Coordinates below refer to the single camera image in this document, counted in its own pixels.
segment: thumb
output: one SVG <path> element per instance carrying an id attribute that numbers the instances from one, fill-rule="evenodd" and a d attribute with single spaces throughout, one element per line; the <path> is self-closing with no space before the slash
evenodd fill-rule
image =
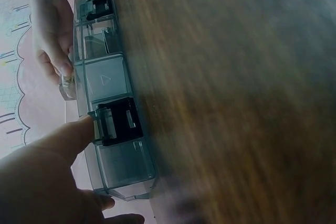
<path id="1" fill-rule="evenodd" d="M 72 64 L 68 56 L 63 52 L 57 36 L 55 34 L 47 34 L 44 42 L 45 52 L 54 67 L 63 76 L 70 76 L 72 74 Z"/>
<path id="2" fill-rule="evenodd" d="M 95 194 L 93 191 L 90 190 L 80 190 L 80 192 L 86 202 L 91 202 L 92 204 L 95 204 L 97 206 L 97 209 L 99 209 L 100 211 L 104 211 L 106 209 L 114 207 L 114 199 L 112 199 L 108 195 Z"/>

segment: transparent plastic container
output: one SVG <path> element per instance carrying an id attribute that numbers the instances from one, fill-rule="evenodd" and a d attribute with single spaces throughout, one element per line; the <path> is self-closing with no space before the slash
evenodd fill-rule
<path id="1" fill-rule="evenodd" d="M 75 0 L 74 53 L 79 115 L 94 119 L 85 150 L 93 189 L 146 199 L 155 168 L 139 116 L 112 0 Z"/>

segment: finger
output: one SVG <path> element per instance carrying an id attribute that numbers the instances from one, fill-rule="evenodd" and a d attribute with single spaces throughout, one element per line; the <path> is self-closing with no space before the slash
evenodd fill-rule
<path id="1" fill-rule="evenodd" d="M 36 54 L 37 62 L 40 64 L 45 76 L 54 84 L 59 84 L 59 75 L 55 72 L 54 66 L 51 64 L 46 52 L 39 50 Z"/>
<path id="2" fill-rule="evenodd" d="M 104 211 L 114 207 L 115 202 L 108 195 L 95 194 L 90 190 L 81 190 L 82 197 L 85 197 L 88 201 L 94 202 L 100 211 Z"/>
<path id="3" fill-rule="evenodd" d="M 63 52 L 56 35 L 46 34 L 44 39 L 44 49 L 51 63 L 62 75 L 70 76 L 72 74 L 71 62 L 68 56 Z"/>
<path id="4" fill-rule="evenodd" d="M 104 224 L 144 224 L 145 218 L 142 215 L 129 214 L 119 215 L 105 219 Z"/>
<path id="5" fill-rule="evenodd" d="M 72 165 L 94 139 L 93 119 L 85 116 L 78 122 L 67 123 L 48 136 L 31 143 L 32 146 L 44 148 L 62 156 Z"/>

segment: fingernail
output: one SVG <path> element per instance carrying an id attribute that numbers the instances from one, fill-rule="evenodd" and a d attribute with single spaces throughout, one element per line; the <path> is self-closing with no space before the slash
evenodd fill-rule
<path id="1" fill-rule="evenodd" d="M 90 117 L 91 117 L 90 115 L 83 115 L 78 119 L 78 121 L 82 121 L 82 120 L 85 120 L 85 119 L 90 118 Z"/>
<path id="2" fill-rule="evenodd" d="M 73 46 L 69 47 L 69 54 L 73 54 Z"/>
<path id="3" fill-rule="evenodd" d="M 72 74 L 72 65 L 66 62 L 60 67 L 59 71 L 63 76 L 70 76 Z"/>
<path id="4" fill-rule="evenodd" d="M 106 209 L 110 209 L 112 207 L 114 207 L 115 205 L 115 201 L 114 199 L 112 199 L 110 196 L 107 195 L 100 195 L 100 198 L 105 206 Z"/>

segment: skin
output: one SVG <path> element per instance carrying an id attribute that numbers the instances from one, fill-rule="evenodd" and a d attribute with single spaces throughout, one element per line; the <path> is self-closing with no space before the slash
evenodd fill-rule
<path id="1" fill-rule="evenodd" d="M 31 0 L 34 54 L 44 74 L 58 84 L 70 76 L 68 58 L 73 44 L 73 13 L 67 0 Z"/>
<path id="2" fill-rule="evenodd" d="M 144 223 L 140 215 L 104 219 L 114 200 L 78 189 L 71 165 L 93 139 L 87 116 L 0 160 L 0 223 Z"/>

